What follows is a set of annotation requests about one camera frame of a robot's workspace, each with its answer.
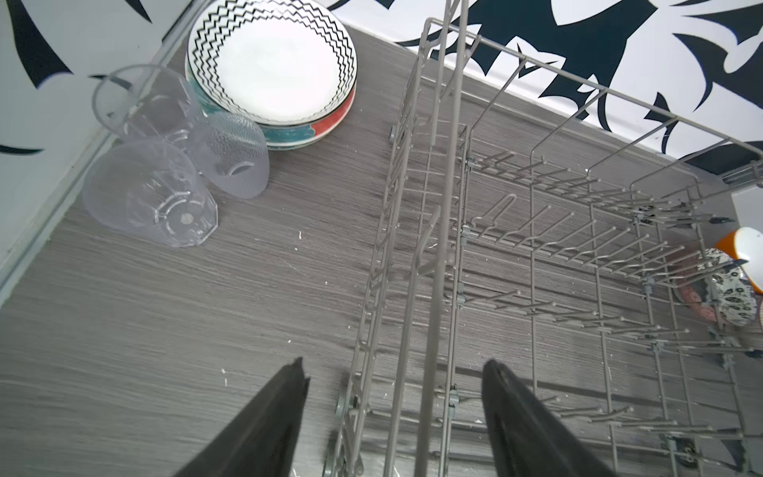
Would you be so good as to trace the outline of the clear smooth plastic cup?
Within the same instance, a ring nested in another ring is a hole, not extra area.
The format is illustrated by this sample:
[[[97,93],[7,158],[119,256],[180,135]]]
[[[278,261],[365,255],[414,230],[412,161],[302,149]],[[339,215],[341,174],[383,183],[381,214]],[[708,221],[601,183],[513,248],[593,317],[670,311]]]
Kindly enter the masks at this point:
[[[91,108],[123,142],[161,138],[181,149],[204,118],[190,83],[159,65],[128,66],[101,77]]]

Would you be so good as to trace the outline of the grey wire dish rack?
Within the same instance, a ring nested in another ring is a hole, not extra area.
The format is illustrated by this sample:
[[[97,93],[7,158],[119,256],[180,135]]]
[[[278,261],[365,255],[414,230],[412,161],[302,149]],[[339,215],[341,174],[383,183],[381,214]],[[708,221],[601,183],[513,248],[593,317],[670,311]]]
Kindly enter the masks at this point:
[[[335,1],[413,53],[328,476],[491,476],[484,364],[621,476],[762,472],[762,295],[679,289],[762,161],[758,1]]]

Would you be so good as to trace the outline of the clear faceted plastic cup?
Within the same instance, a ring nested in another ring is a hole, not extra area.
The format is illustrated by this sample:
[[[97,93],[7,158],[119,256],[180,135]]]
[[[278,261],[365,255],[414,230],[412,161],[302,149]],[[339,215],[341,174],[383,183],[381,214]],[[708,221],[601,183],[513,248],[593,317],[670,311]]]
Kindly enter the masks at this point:
[[[216,232],[218,205],[191,159],[162,139],[122,143],[87,171],[83,204],[103,226],[172,248]]]

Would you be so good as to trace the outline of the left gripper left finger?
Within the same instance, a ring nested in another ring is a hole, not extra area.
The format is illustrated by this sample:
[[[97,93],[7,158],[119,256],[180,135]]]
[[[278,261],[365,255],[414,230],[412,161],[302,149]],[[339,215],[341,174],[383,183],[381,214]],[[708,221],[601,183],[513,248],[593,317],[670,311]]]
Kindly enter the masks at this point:
[[[282,367],[179,476],[288,476],[310,378],[303,359]]]

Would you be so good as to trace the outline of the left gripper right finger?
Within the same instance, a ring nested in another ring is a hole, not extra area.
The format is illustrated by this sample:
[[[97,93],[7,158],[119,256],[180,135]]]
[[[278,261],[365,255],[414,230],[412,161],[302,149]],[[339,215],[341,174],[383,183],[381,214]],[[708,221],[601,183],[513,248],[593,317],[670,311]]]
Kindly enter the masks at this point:
[[[482,404],[499,476],[613,476],[504,364],[482,372]]]

